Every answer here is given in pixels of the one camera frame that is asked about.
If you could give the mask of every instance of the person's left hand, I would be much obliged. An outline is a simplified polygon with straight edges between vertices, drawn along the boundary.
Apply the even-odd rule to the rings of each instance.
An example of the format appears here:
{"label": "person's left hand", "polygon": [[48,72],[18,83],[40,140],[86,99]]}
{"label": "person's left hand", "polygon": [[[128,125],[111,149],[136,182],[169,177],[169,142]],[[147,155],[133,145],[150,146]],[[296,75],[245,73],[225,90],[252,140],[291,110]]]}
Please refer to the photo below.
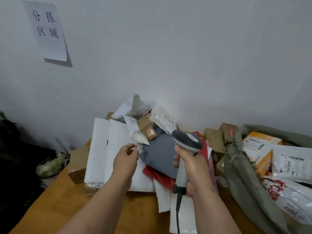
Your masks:
{"label": "person's left hand", "polygon": [[134,144],[129,144],[121,147],[113,163],[111,177],[116,178],[117,181],[125,182],[127,190],[131,187],[132,177],[138,165],[139,150],[133,150],[134,146]]}

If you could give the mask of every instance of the black cord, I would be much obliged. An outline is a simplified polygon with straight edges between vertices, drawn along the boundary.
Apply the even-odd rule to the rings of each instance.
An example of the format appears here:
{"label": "black cord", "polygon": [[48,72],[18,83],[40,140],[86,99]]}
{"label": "black cord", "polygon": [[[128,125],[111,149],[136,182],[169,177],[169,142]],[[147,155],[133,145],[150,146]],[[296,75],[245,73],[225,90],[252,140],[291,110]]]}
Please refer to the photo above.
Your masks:
{"label": "black cord", "polygon": [[179,210],[182,200],[182,193],[177,193],[177,206],[176,206],[176,213],[177,213],[177,234],[180,234],[180,227],[179,227]]}

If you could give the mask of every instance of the barcode scanner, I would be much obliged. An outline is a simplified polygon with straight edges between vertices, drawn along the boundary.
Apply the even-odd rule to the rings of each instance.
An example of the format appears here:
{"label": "barcode scanner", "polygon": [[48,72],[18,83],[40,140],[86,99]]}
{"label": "barcode scanner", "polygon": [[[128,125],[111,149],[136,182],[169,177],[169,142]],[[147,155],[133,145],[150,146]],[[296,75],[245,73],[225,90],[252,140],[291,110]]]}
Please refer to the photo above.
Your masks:
{"label": "barcode scanner", "polygon": [[[187,152],[193,157],[196,153],[198,153],[200,150],[202,150],[202,143],[193,135],[179,131],[174,130],[172,132],[172,137],[174,141],[179,145],[180,147],[187,150]],[[172,192],[174,194],[177,193],[177,206],[176,206],[176,212],[177,212],[177,232],[180,234],[180,228],[179,228],[179,210],[181,205],[182,196],[186,194],[186,185],[188,183],[188,177],[186,175],[185,171],[185,163],[183,159],[180,157],[180,163],[179,163],[179,169],[177,171],[177,179],[176,183],[173,187]]]}

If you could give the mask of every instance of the red package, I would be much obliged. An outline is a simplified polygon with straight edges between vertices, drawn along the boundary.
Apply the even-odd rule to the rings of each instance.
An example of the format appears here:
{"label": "red package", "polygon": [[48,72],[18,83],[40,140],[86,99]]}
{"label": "red package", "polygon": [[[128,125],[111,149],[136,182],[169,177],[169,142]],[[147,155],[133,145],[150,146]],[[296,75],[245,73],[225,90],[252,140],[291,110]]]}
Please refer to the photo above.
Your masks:
{"label": "red package", "polygon": [[[207,165],[209,165],[208,164],[208,150],[207,150],[206,142],[205,142],[205,140],[202,139],[201,134],[198,131],[193,132],[193,133],[195,133],[199,136],[200,141],[202,143],[202,150],[200,150],[199,153],[205,158],[205,160],[207,161]],[[172,188],[175,184],[175,179],[168,177],[167,175],[157,171],[154,168],[151,168],[148,165],[145,166],[145,168],[143,169],[142,172],[146,176],[155,179],[160,184],[162,184],[163,186],[165,186],[166,188],[168,188],[170,190],[172,190]]]}

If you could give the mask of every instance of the pile of packages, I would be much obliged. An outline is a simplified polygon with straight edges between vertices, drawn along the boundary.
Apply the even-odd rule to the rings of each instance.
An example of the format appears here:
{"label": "pile of packages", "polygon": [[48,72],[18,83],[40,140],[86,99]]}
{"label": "pile of packages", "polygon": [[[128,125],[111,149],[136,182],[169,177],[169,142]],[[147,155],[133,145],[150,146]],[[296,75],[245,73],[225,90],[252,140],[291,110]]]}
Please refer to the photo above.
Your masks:
{"label": "pile of packages", "polygon": [[[159,103],[146,104],[133,95],[105,119],[95,118],[90,151],[72,151],[68,174],[85,182],[94,195],[110,178],[119,149],[135,144],[138,166],[129,191],[154,192],[159,212],[170,211],[170,232],[177,233],[177,177],[173,167],[177,130]],[[229,192],[247,217],[264,233],[312,233],[312,138],[258,125],[222,123],[219,130],[191,132],[201,141],[216,191]],[[179,225],[197,233],[193,200],[183,197]]]}

